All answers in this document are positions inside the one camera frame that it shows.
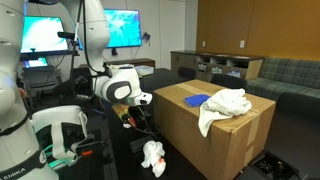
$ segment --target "white towel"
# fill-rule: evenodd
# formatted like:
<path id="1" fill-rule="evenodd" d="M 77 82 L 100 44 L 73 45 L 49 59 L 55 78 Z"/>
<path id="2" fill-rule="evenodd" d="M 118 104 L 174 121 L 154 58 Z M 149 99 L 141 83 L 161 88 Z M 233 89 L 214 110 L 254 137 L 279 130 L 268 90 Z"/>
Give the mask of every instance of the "white towel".
<path id="1" fill-rule="evenodd" d="M 251 102 L 243 95 L 244 89 L 223 89 L 215 93 L 200 107 L 198 126 L 206 137 L 210 125 L 215 120 L 222 120 L 245 114 L 251 109 Z"/>

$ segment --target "sofa cushion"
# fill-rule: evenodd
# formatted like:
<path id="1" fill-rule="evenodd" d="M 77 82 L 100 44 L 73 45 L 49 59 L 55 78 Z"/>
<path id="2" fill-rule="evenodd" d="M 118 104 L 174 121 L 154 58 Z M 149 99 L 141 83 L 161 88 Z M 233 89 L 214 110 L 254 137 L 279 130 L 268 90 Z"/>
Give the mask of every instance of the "sofa cushion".
<path id="1" fill-rule="evenodd" d="M 268 57 L 263 60 L 259 77 L 320 89 L 320 62 Z"/>
<path id="2" fill-rule="evenodd" d="M 247 93 L 277 101 L 284 92 L 294 92 L 320 98 L 320 89 L 308 88 L 265 78 L 248 80 Z"/>

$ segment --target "blue cloth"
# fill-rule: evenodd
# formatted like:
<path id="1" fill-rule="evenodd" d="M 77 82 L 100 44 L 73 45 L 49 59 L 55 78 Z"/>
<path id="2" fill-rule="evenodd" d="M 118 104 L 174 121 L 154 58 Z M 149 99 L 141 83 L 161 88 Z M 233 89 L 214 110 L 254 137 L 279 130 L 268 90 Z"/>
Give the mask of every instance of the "blue cloth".
<path id="1" fill-rule="evenodd" d="M 184 98 L 184 101 L 191 107 L 201 106 L 210 96 L 206 94 L 196 94 L 194 96 L 189 96 Z"/>

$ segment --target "monitor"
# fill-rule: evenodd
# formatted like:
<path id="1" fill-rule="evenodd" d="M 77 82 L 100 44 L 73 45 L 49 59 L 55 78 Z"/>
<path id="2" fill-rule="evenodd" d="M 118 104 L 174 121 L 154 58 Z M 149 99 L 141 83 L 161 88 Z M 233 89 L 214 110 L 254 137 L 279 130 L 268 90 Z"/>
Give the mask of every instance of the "monitor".
<path id="1" fill-rule="evenodd" d="M 36 60 L 24 61 L 24 65 L 26 66 L 26 68 L 43 67 L 43 66 L 48 66 L 48 62 L 45 57 L 39 57 Z"/>
<path id="2" fill-rule="evenodd" d="M 63 32 L 60 17 L 26 16 L 22 34 L 21 53 L 68 50 L 67 40 L 59 38 Z"/>
<path id="3" fill-rule="evenodd" d="M 105 9 L 110 31 L 106 48 L 141 46 L 140 16 L 138 10 Z"/>

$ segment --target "cardboard box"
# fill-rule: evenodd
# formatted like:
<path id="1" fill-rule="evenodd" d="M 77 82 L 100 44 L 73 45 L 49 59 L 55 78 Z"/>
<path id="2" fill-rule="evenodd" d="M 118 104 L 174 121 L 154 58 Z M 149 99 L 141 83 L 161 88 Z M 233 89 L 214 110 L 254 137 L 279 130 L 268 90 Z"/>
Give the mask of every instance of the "cardboard box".
<path id="1" fill-rule="evenodd" d="M 199 107 L 189 107 L 184 98 L 223 89 L 192 80 L 155 91 L 155 119 L 164 137 L 206 178 L 233 179 L 266 142 L 275 102 L 246 94 L 253 107 L 245 115 L 212 123 L 207 137 L 198 128 Z"/>

